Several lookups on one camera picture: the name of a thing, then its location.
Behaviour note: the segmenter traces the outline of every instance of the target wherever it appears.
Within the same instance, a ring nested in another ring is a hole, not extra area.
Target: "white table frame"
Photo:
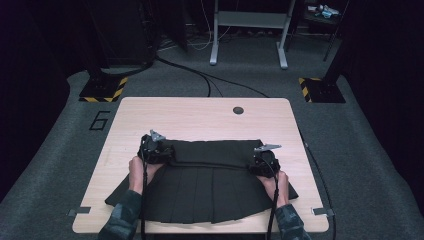
[[[282,69],[288,68],[287,58],[284,52],[284,42],[287,37],[296,0],[290,0],[288,12],[285,14],[219,11],[218,2],[219,0],[215,0],[213,45],[210,58],[210,64],[212,66],[216,65],[218,61],[218,26],[238,26],[283,29],[281,40],[280,42],[277,42],[276,45],[280,60],[280,67]]]

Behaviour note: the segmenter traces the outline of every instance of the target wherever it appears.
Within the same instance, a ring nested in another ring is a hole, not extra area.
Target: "wooden table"
[[[243,108],[235,114],[235,107]],[[286,99],[282,98],[141,98],[122,99],[96,168],[82,200],[88,214],[77,214],[73,230],[97,233],[110,217],[113,207],[104,203],[128,174],[128,162],[136,155],[140,139],[150,129],[168,139],[247,140],[280,144],[274,149],[282,170],[299,194],[292,202],[308,232],[328,229],[326,216],[315,216],[311,208],[322,202]],[[146,222],[146,233],[265,233],[270,211],[237,221],[218,224],[166,224]],[[273,231],[278,231],[274,221]]]

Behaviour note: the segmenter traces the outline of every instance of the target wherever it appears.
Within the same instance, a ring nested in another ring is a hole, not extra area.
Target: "silver metal bracket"
[[[153,129],[150,130],[150,136],[152,137],[153,142],[157,142],[157,141],[161,141],[161,140],[166,139],[165,136],[162,136],[159,133],[153,131]]]
[[[79,207],[77,209],[71,209],[68,212],[68,217],[76,217],[77,214],[89,214],[91,207]]]
[[[276,148],[280,148],[280,147],[281,147],[281,145],[265,144],[263,146],[255,148],[254,152],[264,152],[264,151],[268,151],[268,150],[276,149]]]
[[[332,217],[336,215],[333,209],[325,209],[325,208],[311,208],[312,214],[317,215],[326,215],[327,217]]]

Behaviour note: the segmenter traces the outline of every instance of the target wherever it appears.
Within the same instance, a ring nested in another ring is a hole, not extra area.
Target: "yellow and black hazard tape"
[[[300,87],[302,88],[303,97],[306,102],[312,102],[311,94],[306,86],[306,81],[321,81],[320,78],[299,78]]]
[[[118,88],[115,91],[113,97],[80,97],[82,102],[116,102],[121,96],[122,91],[124,90],[125,83],[127,83],[128,78],[124,78],[118,85]]]

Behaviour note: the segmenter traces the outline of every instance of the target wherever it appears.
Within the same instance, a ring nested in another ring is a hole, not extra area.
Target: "table leg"
[[[218,0],[215,0],[215,13],[213,19],[213,45],[210,64],[212,66],[216,65],[218,60]]]

